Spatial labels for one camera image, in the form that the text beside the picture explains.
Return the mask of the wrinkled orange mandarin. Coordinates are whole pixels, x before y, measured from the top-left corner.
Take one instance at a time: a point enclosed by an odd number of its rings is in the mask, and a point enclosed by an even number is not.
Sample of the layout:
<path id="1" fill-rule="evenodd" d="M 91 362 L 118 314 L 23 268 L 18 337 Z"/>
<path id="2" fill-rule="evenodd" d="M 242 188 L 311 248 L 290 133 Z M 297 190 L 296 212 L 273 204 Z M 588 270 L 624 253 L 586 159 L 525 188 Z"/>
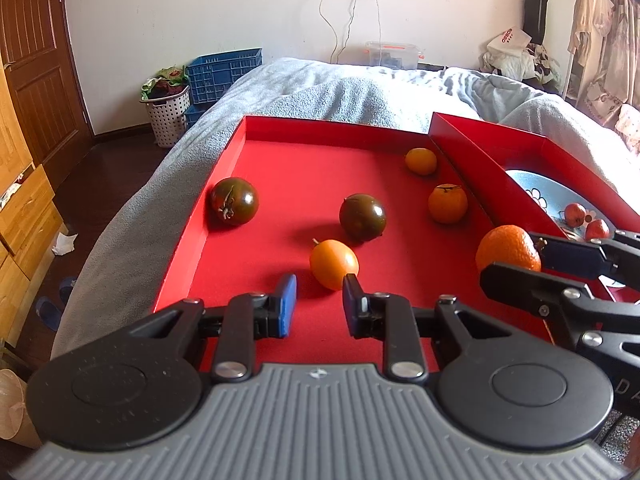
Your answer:
<path id="1" fill-rule="evenodd" d="M 428 213 L 440 224 L 459 222 L 468 211 L 468 198 L 463 188 L 455 184 L 440 184 L 427 201 Z"/>

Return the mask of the small smooth orange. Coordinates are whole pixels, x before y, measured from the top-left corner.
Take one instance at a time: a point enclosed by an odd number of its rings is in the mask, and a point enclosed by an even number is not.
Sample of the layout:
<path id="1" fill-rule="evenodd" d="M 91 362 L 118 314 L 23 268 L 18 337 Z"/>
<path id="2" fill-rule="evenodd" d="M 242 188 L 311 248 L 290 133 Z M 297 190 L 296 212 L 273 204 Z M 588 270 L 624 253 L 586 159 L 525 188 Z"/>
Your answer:
<path id="1" fill-rule="evenodd" d="M 413 148 L 405 156 L 407 168 L 422 177 L 430 176 L 437 170 L 438 160 L 428 148 Z"/>

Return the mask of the brown wooden door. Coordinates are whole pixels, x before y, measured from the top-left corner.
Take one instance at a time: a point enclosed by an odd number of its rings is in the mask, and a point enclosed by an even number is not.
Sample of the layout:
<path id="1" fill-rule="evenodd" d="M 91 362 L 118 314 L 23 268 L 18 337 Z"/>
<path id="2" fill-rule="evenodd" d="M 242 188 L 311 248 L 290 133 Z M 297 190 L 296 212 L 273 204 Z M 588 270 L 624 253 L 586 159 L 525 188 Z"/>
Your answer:
<path id="1" fill-rule="evenodd" d="M 1 0 L 1 58 L 30 154 L 58 188 L 93 144 L 64 0 Z"/>

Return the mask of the white shopping bag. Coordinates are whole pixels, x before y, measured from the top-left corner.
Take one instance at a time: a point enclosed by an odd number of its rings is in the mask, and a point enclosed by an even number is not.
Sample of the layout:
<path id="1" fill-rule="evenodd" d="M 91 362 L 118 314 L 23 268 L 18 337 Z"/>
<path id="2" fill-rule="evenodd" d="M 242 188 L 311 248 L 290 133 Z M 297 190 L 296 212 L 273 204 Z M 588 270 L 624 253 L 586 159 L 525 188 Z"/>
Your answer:
<path id="1" fill-rule="evenodd" d="M 487 51 L 492 55 L 510 55 L 519 58 L 528 47 L 530 40 L 532 37 L 524 30 L 510 27 L 488 42 Z"/>

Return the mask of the red hawthorn fruit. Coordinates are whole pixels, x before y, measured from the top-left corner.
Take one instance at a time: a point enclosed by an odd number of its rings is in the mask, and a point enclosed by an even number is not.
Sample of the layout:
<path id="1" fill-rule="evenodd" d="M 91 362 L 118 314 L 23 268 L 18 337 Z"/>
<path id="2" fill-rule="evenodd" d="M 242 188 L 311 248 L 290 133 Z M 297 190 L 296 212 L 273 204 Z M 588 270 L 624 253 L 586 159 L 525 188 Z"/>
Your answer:
<path id="1" fill-rule="evenodd" d="M 594 219 L 589 222 L 586 226 L 585 230 L 585 239 L 586 240 L 594 240 L 598 238 L 599 240 L 603 240 L 604 238 L 609 238 L 611 236 L 611 230 L 608 227 L 608 224 L 600 218 Z"/>
<path id="2" fill-rule="evenodd" d="M 574 229 L 585 223 L 587 211 L 582 204 L 570 203 L 564 208 L 563 214 L 566 225 Z"/>

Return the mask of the dark green tomato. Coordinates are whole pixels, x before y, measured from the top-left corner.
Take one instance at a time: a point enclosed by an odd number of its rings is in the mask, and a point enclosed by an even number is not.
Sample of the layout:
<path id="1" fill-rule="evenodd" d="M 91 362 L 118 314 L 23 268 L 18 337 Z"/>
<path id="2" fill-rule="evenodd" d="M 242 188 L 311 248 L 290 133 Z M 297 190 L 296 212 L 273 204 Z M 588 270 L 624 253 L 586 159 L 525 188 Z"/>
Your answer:
<path id="1" fill-rule="evenodd" d="M 217 182 L 209 195 L 209 210 L 224 226 L 242 226 L 252 220 L 259 208 L 256 188 L 247 180 L 228 177 Z"/>
<path id="2" fill-rule="evenodd" d="M 338 221 L 346 234 L 356 242 L 370 242 L 386 228 L 386 212 L 372 195 L 356 193 L 344 198 Z"/>

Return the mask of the white laundry basket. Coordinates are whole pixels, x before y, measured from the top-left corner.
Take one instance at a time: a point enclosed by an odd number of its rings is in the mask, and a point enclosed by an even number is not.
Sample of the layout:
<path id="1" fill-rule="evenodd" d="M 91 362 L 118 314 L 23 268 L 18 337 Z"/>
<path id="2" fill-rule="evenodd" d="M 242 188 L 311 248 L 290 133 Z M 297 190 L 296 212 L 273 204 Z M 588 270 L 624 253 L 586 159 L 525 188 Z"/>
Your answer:
<path id="1" fill-rule="evenodd" d="M 172 148 L 184 135 L 186 110 L 191 105 L 190 88 L 185 86 L 180 92 L 157 99 L 142 99 L 150 118 L 155 143 L 160 148 Z"/>

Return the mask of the light wooden wardrobe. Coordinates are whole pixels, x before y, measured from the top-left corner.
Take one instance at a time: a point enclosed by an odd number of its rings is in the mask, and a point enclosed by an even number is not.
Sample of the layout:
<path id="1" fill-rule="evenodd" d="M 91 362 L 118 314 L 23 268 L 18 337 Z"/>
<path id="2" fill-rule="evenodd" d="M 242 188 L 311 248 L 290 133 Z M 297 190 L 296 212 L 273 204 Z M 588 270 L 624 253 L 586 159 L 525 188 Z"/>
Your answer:
<path id="1" fill-rule="evenodd" d="M 1 351 L 15 349 L 65 231 L 43 166 L 36 165 L 1 78 Z"/>

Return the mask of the large bumpy mandarin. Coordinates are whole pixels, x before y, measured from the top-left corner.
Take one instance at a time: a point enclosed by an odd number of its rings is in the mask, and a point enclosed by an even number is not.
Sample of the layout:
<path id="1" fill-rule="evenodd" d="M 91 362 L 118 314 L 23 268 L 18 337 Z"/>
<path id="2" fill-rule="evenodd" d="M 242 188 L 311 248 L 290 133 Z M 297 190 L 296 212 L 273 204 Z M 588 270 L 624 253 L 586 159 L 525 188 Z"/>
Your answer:
<path id="1" fill-rule="evenodd" d="M 510 266 L 540 272 L 541 260 L 530 235 L 519 226 L 508 224 L 489 231 L 478 245 L 475 263 L 481 271 L 491 263 L 506 263 Z"/>

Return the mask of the blue plastic crate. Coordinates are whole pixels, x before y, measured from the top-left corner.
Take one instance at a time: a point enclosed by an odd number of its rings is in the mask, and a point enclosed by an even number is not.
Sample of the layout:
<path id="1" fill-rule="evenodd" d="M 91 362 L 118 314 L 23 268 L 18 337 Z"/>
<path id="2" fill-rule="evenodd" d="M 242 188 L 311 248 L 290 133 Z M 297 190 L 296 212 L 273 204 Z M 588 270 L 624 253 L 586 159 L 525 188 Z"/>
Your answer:
<path id="1" fill-rule="evenodd" d="M 201 55 L 186 66 L 194 105 L 215 103 L 235 81 L 262 65 L 262 48 Z"/>
<path id="2" fill-rule="evenodd" d="M 186 128 L 193 127 L 198 120 L 212 107 L 212 104 L 191 104 L 183 113 Z"/>

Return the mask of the hanging clothes rack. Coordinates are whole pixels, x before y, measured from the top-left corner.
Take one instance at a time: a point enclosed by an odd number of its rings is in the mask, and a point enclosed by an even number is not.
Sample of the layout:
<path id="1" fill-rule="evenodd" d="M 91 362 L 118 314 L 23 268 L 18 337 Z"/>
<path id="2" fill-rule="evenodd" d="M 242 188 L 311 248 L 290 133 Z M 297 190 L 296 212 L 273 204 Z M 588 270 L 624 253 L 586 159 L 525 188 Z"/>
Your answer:
<path id="1" fill-rule="evenodd" d="M 523 18 L 531 84 L 608 127 L 639 107 L 639 0 L 525 0 Z"/>

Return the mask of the red tray box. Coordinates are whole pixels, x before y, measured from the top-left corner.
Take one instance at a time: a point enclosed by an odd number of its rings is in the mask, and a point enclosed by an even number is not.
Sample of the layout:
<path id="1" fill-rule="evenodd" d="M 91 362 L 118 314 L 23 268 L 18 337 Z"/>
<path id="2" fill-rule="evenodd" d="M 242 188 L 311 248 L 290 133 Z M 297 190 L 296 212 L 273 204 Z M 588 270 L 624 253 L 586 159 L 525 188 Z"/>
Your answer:
<path id="1" fill-rule="evenodd" d="M 428 148 L 434 174 L 411 172 L 405 156 Z M 247 117 L 216 163 L 208 185 L 225 177 L 250 182 L 259 195 L 256 216 L 225 229 L 209 217 L 200 197 L 171 258 L 155 304 L 164 308 L 195 297 L 219 307 L 244 292 L 271 292 L 280 277 L 297 278 L 290 333 L 258 342 L 259 362 L 379 363 L 382 346 L 354 339 L 341 296 L 320 285 L 309 269 L 315 242 L 344 240 L 338 211 L 346 196 L 367 193 L 386 210 L 376 240 L 356 247 L 359 281 L 367 292 L 393 292 L 430 308 L 449 294 L 535 336 L 546 336 L 540 318 L 488 299 L 478 284 L 475 254 L 495 226 L 428 134 L 316 122 Z M 468 211 L 457 223 L 440 224 L 428 213 L 428 196 L 440 184 L 464 189 Z"/>
<path id="2" fill-rule="evenodd" d="M 614 188 L 545 136 L 438 113 L 428 136 L 497 224 L 561 235 L 553 217 L 579 202 L 612 230 L 639 229 L 639 215 Z"/>

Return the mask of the red left tray box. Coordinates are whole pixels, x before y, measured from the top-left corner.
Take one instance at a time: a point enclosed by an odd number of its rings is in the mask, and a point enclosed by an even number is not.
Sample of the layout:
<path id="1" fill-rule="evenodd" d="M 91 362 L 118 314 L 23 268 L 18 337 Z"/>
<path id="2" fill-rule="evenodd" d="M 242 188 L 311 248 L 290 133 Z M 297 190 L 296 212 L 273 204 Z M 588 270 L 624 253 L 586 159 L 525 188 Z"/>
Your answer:
<path id="1" fill-rule="evenodd" d="M 411 172 L 405 156 L 428 148 L 434 174 Z M 379 363 L 382 346 L 354 339 L 341 296 L 320 285 L 309 269 L 315 242 L 344 240 L 338 211 L 346 196 L 367 193 L 386 210 L 376 240 L 356 247 L 359 281 L 367 292 L 393 292 L 430 308 L 449 294 L 535 336 L 546 336 L 540 318 L 488 299 L 478 284 L 475 254 L 495 226 L 428 134 L 316 122 L 247 117 L 216 163 L 208 185 L 225 177 L 250 182 L 259 195 L 256 216 L 225 229 L 209 217 L 200 197 L 171 258 L 155 304 L 164 308 L 195 297 L 219 307 L 244 292 L 271 292 L 280 277 L 297 278 L 290 333 L 258 342 L 259 362 Z M 440 184 L 464 189 L 468 211 L 457 223 L 440 224 L 428 213 L 428 196 Z"/>

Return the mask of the smooth orange with stem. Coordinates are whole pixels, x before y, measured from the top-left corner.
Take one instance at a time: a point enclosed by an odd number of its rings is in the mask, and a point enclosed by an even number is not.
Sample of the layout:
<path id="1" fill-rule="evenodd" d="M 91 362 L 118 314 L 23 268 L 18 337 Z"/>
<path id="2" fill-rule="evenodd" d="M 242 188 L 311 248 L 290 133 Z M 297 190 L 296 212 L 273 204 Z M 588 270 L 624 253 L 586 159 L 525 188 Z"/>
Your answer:
<path id="1" fill-rule="evenodd" d="M 316 242 L 309 256 L 314 278 L 325 288 L 337 292 L 347 274 L 357 275 L 360 270 L 356 254 L 339 240 Z"/>

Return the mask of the clear plastic storage box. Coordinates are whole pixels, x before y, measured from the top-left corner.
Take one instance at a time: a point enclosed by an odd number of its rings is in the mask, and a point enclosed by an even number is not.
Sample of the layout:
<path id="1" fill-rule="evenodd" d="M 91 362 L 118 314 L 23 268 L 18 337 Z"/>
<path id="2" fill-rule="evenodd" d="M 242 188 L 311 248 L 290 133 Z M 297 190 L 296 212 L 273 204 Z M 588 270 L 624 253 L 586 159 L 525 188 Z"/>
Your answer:
<path id="1" fill-rule="evenodd" d="M 423 54 L 414 44 L 368 41 L 366 52 L 371 66 L 383 66 L 393 70 L 416 70 L 423 61 Z"/>

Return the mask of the grey blue bed blanket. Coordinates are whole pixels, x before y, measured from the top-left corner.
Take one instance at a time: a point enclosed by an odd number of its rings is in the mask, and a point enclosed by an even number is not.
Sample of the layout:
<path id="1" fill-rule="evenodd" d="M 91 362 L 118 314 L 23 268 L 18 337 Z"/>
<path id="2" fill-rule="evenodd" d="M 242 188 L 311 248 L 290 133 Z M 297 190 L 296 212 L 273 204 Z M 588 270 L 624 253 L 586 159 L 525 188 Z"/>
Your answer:
<path id="1" fill-rule="evenodd" d="M 424 384 L 389 380 L 382 360 L 259 362 L 260 340 L 251 378 L 215 382 L 216 307 L 195 297 L 156 306 L 200 197 L 214 220 L 207 178 L 243 119 L 428 134 L 436 113 L 545 136 L 638 214 L 637 159 L 557 96 L 457 68 L 260 66 L 186 133 L 96 242 L 51 361 L 28 385 L 44 445 L 17 478 L 622 478 L 625 469 L 590 439 L 614 396 L 602 370 L 454 295 L 430 308 L 407 298 Z"/>

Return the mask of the blue tiger plate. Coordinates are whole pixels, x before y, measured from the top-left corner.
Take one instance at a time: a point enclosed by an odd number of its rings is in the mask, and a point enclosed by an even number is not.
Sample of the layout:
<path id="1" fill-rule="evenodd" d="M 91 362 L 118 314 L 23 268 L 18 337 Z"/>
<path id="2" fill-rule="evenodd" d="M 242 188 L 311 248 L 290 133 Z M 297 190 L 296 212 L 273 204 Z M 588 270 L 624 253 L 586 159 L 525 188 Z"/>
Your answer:
<path id="1" fill-rule="evenodd" d="M 588 242 L 585 239 L 585 230 L 589 222 L 594 219 L 603 219 L 611 230 L 611 236 L 614 237 L 614 224 L 611 220 L 602 212 L 589 203 L 588 200 L 580 196 L 560 182 L 556 182 L 550 178 L 544 177 L 541 174 L 535 174 L 526 170 L 508 170 L 506 172 L 521 188 L 524 188 L 526 193 L 548 214 L 548 216 L 556 223 L 561 229 L 563 235 L 568 240 L 578 240 L 578 242 Z M 586 208 L 586 221 L 579 228 L 571 229 L 564 221 L 564 208 L 570 203 L 582 204 Z M 607 278 L 606 276 L 599 276 L 600 280 L 605 286 L 613 286 L 621 288 L 626 285 Z"/>

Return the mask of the lower blue plastic crate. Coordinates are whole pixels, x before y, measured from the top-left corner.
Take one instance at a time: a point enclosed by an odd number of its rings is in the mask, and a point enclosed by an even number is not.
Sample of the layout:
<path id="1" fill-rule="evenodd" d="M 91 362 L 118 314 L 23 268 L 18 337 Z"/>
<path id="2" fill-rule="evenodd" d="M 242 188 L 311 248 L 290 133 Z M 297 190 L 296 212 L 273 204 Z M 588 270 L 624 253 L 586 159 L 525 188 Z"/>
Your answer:
<path id="1" fill-rule="evenodd" d="M 186 128 L 193 127 L 198 120 L 212 107 L 212 104 L 191 104 L 183 113 Z"/>

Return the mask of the red right tray box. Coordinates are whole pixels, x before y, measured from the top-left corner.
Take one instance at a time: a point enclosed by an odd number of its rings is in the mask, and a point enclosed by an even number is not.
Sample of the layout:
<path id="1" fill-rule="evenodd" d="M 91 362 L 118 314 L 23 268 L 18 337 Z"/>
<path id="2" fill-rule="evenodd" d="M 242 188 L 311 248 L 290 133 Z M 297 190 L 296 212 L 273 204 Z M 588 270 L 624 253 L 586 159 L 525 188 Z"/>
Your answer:
<path id="1" fill-rule="evenodd" d="M 553 217 L 579 202 L 612 230 L 639 229 L 639 215 L 614 188 L 545 136 L 438 113 L 428 136 L 497 224 L 561 235 Z"/>

